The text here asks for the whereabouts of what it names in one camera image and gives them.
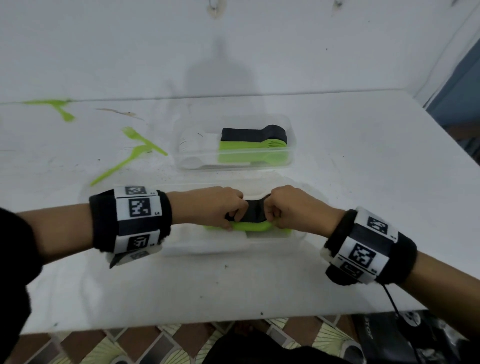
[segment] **clear plastic box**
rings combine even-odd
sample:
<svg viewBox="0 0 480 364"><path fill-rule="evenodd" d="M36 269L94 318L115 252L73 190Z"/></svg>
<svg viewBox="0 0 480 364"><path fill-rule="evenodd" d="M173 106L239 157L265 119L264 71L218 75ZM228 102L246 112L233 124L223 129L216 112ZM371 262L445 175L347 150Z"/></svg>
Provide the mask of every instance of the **clear plastic box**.
<svg viewBox="0 0 480 364"><path fill-rule="evenodd" d="M223 128L263 129L268 125L282 127L287 135L287 146L277 147L269 139L263 147L219 150ZM290 120L281 114L250 116L219 116L210 119L184 117L173 128L175 165L180 170L255 169L280 167L290 164L296 138Z"/></svg>
<svg viewBox="0 0 480 364"><path fill-rule="evenodd" d="M155 188L164 191L188 191L211 186L236 188L243 192L247 200L261 199L269 194L273 188L295 183L280 176L276 172L266 172L263 178L235 179L228 181L168 183L160 184ZM275 253L289 253L296 250L299 242L306 233L300 231L284 231L272 228L269 231L225 231L207 229L204 226L193 224L173 225L170 235L162 243L161 254L196 255L216 254L239 251L271 251Z"/></svg>

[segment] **black sleeve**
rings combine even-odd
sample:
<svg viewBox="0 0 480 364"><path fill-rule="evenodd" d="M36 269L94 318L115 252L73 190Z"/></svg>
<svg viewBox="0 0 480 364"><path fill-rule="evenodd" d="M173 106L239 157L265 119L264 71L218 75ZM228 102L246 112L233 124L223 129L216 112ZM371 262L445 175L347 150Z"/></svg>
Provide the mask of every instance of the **black sleeve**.
<svg viewBox="0 0 480 364"><path fill-rule="evenodd" d="M30 315L30 299L26 285L42 270L42 259L30 225L17 215L0 208L0 244L4 261L0 264L3 301L3 343L0 363L3 363L17 343L20 331Z"/></svg>

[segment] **white wall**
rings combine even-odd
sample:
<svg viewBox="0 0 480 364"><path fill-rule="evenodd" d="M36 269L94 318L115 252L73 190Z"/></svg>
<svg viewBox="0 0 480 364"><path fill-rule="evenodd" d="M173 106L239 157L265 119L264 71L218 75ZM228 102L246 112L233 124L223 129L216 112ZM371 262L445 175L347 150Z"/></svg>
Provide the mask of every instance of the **white wall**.
<svg viewBox="0 0 480 364"><path fill-rule="evenodd" d="M214 20L208 0L4 0L0 102L427 84L425 101L478 38L479 2L227 0Z"/></svg>

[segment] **hand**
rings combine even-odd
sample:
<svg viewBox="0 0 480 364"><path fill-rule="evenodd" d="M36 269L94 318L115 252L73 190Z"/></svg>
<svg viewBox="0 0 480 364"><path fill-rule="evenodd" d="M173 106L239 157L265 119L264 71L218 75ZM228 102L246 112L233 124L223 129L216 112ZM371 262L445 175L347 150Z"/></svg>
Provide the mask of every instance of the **hand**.
<svg viewBox="0 0 480 364"><path fill-rule="evenodd" d="M277 187L264 201L265 216L281 229L294 229L330 237L345 214L300 188Z"/></svg>
<svg viewBox="0 0 480 364"><path fill-rule="evenodd" d="M172 224L197 224L231 230L225 215L240 221L248 209L243 193L231 187L208 187L186 192L169 192Z"/></svg>

